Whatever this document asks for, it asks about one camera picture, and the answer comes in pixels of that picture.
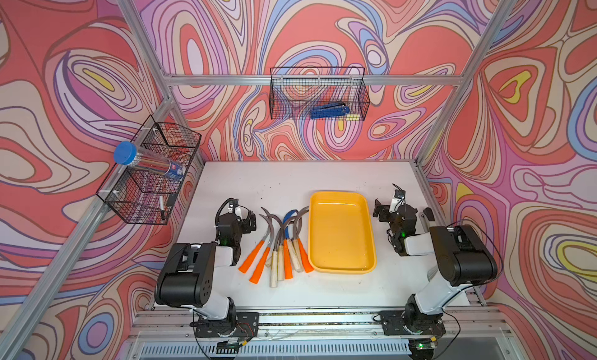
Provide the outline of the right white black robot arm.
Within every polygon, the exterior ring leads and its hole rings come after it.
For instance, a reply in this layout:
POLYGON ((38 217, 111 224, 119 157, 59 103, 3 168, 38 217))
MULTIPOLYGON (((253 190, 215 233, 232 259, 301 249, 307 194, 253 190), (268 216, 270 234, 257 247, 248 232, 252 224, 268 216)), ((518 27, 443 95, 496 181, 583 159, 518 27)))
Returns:
POLYGON ((436 260, 435 274, 407 301, 403 320, 408 327, 440 320, 444 307, 461 292, 498 276, 494 256, 471 226, 440 226, 434 212, 426 208, 423 218, 428 231, 417 233, 418 210, 396 198, 389 205, 376 200, 373 217, 389 225, 386 234, 399 256, 433 255, 436 260))

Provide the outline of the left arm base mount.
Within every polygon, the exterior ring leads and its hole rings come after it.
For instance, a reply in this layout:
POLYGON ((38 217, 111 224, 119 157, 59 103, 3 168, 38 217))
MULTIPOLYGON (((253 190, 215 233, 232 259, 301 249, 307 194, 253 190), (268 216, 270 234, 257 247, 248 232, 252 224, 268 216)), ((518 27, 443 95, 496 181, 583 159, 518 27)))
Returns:
POLYGON ((221 321, 199 317, 191 322, 196 338, 242 338, 250 340, 258 335, 258 312, 230 313, 221 321))

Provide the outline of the wooden handle sickle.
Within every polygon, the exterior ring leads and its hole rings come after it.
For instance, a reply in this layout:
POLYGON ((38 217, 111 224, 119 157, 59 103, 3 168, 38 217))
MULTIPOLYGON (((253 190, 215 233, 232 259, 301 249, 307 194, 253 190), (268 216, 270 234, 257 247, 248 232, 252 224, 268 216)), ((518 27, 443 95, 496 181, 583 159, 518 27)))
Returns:
POLYGON ((296 218, 298 213, 299 212, 296 209, 294 209, 287 214, 288 224, 285 229, 285 238, 289 241, 289 252, 292 267, 297 272, 303 272, 304 268, 303 263, 301 262, 298 245, 298 237, 300 231, 302 230, 303 221, 301 218, 296 218))
POLYGON ((282 281, 284 279, 284 271, 280 272, 280 258, 281 255, 283 255, 283 252, 281 251, 281 243, 282 243, 282 239, 284 236, 284 231, 285 228, 287 226, 286 221, 283 221, 282 219, 280 219, 279 216, 275 215, 275 214, 270 214, 269 217, 273 220, 275 220, 278 225, 279 225, 279 229, 278 232, 274 238, 274 249, 273 249, 273 255, 272 255, 272 259, 271 259, 271 272, 270 272, 270 287, 271 288, 277 288, 278 287, 278 282, 282 281))

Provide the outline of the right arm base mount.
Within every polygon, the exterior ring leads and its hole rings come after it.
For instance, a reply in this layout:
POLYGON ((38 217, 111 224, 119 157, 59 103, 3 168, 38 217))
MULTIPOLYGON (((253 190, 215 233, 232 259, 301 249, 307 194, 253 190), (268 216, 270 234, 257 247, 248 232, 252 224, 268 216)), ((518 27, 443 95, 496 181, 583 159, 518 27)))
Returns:
POLYGON ((441 338, 446 334, 442 315, 405 313, 404 310, 379 311, 385 336, 423 336, 441 338))

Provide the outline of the blue blade wooden sickle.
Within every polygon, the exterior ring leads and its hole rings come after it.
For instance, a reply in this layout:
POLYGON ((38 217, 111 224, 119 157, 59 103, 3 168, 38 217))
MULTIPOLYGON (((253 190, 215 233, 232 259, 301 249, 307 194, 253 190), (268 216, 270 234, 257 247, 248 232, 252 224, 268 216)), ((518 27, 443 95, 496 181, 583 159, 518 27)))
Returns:
POLYGON ((291 210, 288 212, 282 220, 281 228, 278 231, 278 271, 277 279, 279 282, 289 280, 293 278, 293 267, 291 252, 289 249, 287 227, 290 222, 290 218, 296 215, 298 211, 291 210))

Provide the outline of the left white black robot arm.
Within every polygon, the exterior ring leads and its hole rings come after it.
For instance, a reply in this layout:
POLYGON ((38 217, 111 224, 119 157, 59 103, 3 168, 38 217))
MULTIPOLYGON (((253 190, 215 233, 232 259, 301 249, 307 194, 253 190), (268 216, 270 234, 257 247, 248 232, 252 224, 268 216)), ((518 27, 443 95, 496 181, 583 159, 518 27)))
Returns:
POLYGON ((226 213, 217 218, 216 239, 209 243, 176 243, 172 246, 155 286, 160 306, 188 309, 210 322, 235 324, 233 300, 213 291, 218 267, 237 265, 243 235, 257 229, 256 216, 226 213))

